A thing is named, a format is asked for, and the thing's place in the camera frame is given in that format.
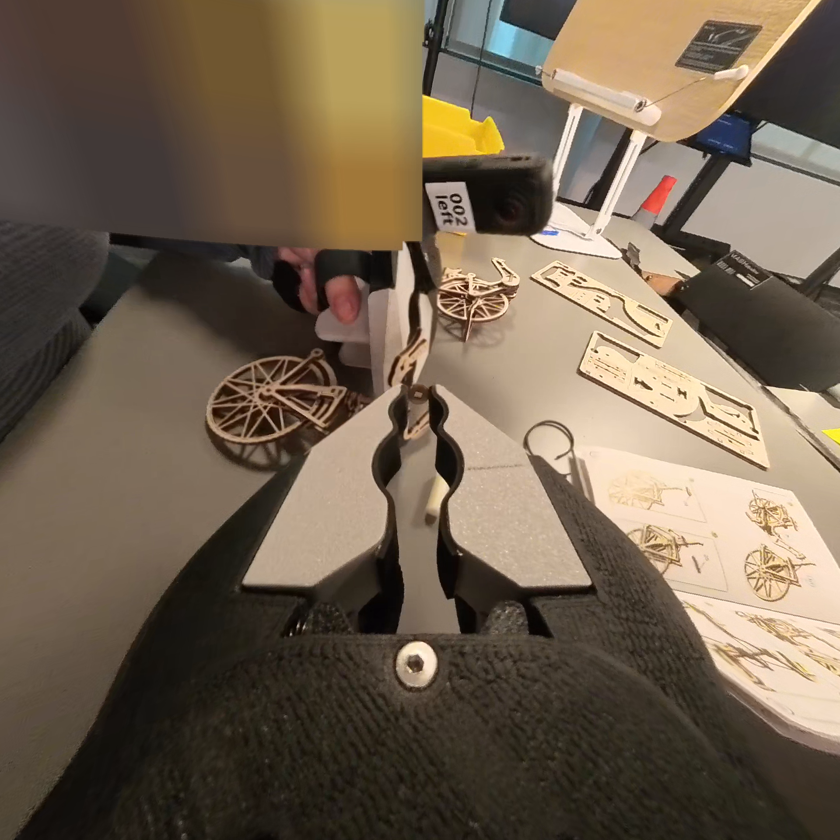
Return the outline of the illustrated instruction booklet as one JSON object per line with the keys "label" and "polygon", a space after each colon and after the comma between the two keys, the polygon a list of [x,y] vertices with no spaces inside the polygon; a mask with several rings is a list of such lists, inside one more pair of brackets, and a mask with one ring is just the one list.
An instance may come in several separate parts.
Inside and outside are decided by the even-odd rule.
{"label": "illustrated instruction booklet", "polygon": [[837,755],[839,571],[795,494],[609,448],[583,448],[574,469],[675,592],[730,692]]}

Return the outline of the yellow plastic bin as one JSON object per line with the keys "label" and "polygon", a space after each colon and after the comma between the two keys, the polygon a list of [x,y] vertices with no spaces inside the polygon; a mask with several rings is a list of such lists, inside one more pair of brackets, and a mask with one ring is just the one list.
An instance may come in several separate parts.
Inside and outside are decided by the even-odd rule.
{"label": "yellow plastic bin", "polygon": [[505,144],[492,117],[472,119],[467,108],[423,96],[423,158],[499,154]]}

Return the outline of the curved wooden frame part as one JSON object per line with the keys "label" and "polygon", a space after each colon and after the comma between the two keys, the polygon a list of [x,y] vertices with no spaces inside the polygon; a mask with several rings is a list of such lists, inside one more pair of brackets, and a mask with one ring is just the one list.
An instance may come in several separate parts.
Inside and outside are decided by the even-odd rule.
{"label": "curved wooden frame part", "polygon": [[395,316],[392,322],[392,336],[385,340],[383,363],[385,386],[390,389],[399,385],[408,392],[416,390],[419,386],[419,383],[412,384],[415,354],[419,349],[419,342],[411,338],[411,293],[405,295],[396,291],[392,293]]}

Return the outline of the small wooden parts sheet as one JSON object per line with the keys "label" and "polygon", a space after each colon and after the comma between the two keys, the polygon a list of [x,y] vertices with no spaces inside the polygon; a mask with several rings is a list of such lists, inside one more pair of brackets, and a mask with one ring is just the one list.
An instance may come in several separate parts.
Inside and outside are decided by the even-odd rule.
{"label": "small wooden parts sheet", "polygon": [[627,294],[558,260],[535,271],[530,278],[541,287],[651,347],[664,347],[673,325],[672,318]]}

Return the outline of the person's left hand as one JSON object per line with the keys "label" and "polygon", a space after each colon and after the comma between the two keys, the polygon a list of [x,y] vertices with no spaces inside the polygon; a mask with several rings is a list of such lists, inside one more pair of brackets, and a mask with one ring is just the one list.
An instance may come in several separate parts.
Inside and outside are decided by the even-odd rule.
{"label": "person's left hand", "polygon": [[330,310],[343,324],[352,324],[361,311],[361,292],[354,276],[335,276],[319,292],[315,248],[277,247],[271,281],[283,301],[299,312],[318,316]]}

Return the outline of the black cardboard box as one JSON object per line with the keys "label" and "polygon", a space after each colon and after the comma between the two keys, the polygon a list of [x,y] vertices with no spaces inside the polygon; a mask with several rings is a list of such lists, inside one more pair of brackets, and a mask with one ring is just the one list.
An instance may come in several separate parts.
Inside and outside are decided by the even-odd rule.
{"label": "black cardboard box", "polygon": [[765,385],[838,386],[838,317],[739,251],[683,279],[670,298]]}

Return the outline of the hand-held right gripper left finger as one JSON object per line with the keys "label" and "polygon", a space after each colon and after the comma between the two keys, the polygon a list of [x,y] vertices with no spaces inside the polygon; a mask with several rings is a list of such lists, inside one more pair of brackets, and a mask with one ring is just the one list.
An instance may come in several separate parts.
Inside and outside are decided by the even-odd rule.
{"label": "hand-held right gripper left finger", "polygon": [[402,465],[403,389],[397,385],[315,445],[243,579],[250,591],[315,601],[371,601],[377,562],[396,533],[387,487]]}

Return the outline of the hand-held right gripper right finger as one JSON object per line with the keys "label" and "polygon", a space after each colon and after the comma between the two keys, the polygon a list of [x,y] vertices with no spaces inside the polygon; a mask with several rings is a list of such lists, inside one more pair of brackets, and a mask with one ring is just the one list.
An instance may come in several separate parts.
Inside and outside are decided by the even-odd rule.
{"label": "hand-held right gripper right finger", "polygon": [[526,450],[442,385],[429,390],[437,572],[447,598],[584,592],[592,579]]}

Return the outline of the wooden wheel and frame assembly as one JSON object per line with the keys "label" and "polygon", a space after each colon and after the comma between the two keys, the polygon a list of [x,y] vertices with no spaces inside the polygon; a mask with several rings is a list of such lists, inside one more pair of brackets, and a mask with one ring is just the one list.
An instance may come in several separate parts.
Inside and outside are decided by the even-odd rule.
{"label": "wooden wheel and frame assembly", "polygon": [[504,259],[493,257],[490,263],[498,273],[493,280],[481,279],[459,267],[443,269],[437,288],[437,315],[446,327],[457,330],[462,343],[469,340],[476,325],[501,319],[518,294],[519,274]]}

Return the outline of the person's left forearm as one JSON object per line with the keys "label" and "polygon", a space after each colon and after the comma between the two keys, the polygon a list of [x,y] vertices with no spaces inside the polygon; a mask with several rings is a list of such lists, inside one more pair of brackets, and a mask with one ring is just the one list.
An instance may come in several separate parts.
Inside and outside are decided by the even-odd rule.
{"label": "person's left forearm", "polygon": [[246,259],[254,273],[263,280],[270,280],[279,259],[278,247],[264,245],[222,245],[219,259],[232,263]]}

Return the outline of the blue lit monitor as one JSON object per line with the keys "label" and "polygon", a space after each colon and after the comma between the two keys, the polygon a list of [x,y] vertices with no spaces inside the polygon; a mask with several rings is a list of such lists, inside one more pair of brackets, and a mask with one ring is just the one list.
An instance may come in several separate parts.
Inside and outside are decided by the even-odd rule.
{"label": "blue lit monitor", "polygon": [[753,135],[761,126],[760,120],[739,112],[727,112],[686,139],[684,144],[703,154],[721,155],[731,162],[750,167]]}

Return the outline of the wooden book stand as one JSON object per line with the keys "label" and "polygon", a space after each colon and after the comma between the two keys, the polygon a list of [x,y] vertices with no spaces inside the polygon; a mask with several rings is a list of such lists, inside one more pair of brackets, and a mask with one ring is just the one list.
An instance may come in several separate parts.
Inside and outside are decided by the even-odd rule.
{"label": "wooden book stand", "polygon": [[542,87],[568,103],[553,157],[553,191],[584,112],[631,131],[592,224],[554,199],[532,241],[552,251],[618,259],[604,231],[649,139],[702,131],[757,79],[817,1],[580,1],[539,68]]}

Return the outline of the orange traffic cone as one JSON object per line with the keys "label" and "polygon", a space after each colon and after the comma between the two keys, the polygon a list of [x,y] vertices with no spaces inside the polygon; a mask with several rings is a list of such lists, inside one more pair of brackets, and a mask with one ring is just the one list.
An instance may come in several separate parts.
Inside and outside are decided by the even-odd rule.
{"label": "orange traffic cone", "polygon": [[664,175],[632,215],[632,220],[645,229],[652,229],[676,184],[674,176]]}

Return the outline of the wooden spoked wheel model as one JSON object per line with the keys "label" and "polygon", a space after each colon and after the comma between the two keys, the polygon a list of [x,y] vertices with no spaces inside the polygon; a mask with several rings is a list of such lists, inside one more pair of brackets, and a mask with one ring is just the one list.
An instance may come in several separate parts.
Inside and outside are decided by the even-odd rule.
{"label": "wooden spoked wheel model", "polygon": [[323,350],[273,355],[237,368],[206,404],[216,449],[254,471],[273,471],[305,455],[372,399],[339,383]]}

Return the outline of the large wooden parts sheet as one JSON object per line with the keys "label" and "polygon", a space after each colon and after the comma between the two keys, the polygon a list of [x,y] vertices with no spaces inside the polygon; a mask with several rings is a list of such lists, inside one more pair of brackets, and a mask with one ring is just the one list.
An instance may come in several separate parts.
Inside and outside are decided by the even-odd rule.
{"label": "large wooden parts sheet", "polygon": [[579,375],[760,469],[770,460],[749,403],[625,342],[594,331]]}

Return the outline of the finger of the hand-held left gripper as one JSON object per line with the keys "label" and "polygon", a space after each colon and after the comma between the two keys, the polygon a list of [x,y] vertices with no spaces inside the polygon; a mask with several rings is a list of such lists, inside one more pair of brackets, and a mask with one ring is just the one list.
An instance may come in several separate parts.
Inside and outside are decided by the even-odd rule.
{"label": "finger of the hand-held left gripper", "polygon": [[367,298],[373,394],[382,395],[396,356],[407,344],[412,295],[412,261],[407,249],[386,252]]}
{"label": "finger of the hand-held left gripper", "polygon": [[412,384],[419,383],[434,340],[437,284],[421,245],[411,245],[413,291],[411,293],[411,338],[419,342]]}

